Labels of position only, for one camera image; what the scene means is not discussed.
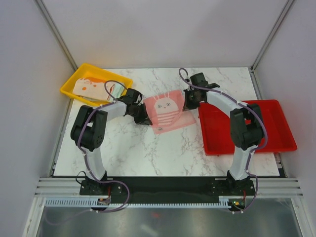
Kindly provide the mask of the pink white towel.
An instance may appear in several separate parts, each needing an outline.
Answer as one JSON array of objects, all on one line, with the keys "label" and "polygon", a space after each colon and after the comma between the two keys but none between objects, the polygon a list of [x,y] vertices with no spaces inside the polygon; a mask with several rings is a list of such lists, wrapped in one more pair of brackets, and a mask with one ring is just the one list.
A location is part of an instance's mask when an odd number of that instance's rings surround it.
[{"label": "pink white towel", "polygon": [[144,100],[147,114],[155,135],[174,131],[196,123],[190,111],[183,111],[184,97],[181,90],[173,90]]}]

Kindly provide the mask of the light blue white towel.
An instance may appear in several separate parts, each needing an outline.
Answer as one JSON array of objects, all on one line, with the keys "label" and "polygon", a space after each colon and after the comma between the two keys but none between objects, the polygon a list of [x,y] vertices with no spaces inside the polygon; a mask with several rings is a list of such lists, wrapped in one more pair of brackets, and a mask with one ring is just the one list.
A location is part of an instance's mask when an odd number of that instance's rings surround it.
[{"label": "light blue white towel", "polygon": [[113,99],[119,98],[125,90],[124,84],[115,82],[109,82],[104,88],[104,83],[97,83],[90,85],[86,91],[84,91],[83,98],[90,101],[107,101],[112,102]]}]

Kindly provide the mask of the orange patterned towel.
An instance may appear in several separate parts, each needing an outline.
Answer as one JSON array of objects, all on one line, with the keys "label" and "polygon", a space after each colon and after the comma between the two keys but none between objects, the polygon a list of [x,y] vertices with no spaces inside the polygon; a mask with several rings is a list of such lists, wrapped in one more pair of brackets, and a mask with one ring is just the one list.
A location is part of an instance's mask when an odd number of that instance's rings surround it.
[{"label": "orange patterned towel", "polygon": [[76,81],[73,94],[97,101],[111,101],[113,98],[105,90],[113,92],[114,83],[110,82],[105,86],[105,81],[98,78],[87,77]]}]

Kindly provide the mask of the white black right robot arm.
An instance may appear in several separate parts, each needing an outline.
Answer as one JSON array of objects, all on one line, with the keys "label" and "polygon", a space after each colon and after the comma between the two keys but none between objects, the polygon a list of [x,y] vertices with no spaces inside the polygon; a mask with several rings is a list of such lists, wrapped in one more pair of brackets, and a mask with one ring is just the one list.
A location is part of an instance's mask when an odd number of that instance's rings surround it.
[{"label": "white black right robot arm", "polygon": [[209,84],[203,73],[190,77],[184,68],[180,68],[178,73],[188,85],[184,90],[183,111],[197,109],[205,102],[218,108],[230,119],[230,135],[235,151],[225,184],[228,193],[237,195],[252,184],[251,177],[257,178],[249,172],[250,161],[254,153],[264,148],[268,141],[260,107],[256,103],[247,104],[233,98],[216,83]]}]

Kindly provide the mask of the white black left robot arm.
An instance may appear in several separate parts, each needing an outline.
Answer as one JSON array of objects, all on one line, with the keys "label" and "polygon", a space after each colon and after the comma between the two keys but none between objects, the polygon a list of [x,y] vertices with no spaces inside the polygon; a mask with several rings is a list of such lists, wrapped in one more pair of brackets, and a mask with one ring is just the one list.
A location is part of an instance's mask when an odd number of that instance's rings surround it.
[{"label": "white black left robot arm", "polygon": [[108,180],[101,157],[107,122],[131,116],[136,124],[152,125],[142,99],[139,91],[129,88],[125,95],[111,103],[96,108],[87,105],[80,107],[71,130],[71,139],[83,153],[86,166],[83,172],[85,178],[80,182],[81,195],[105,195],[113,184]]}]

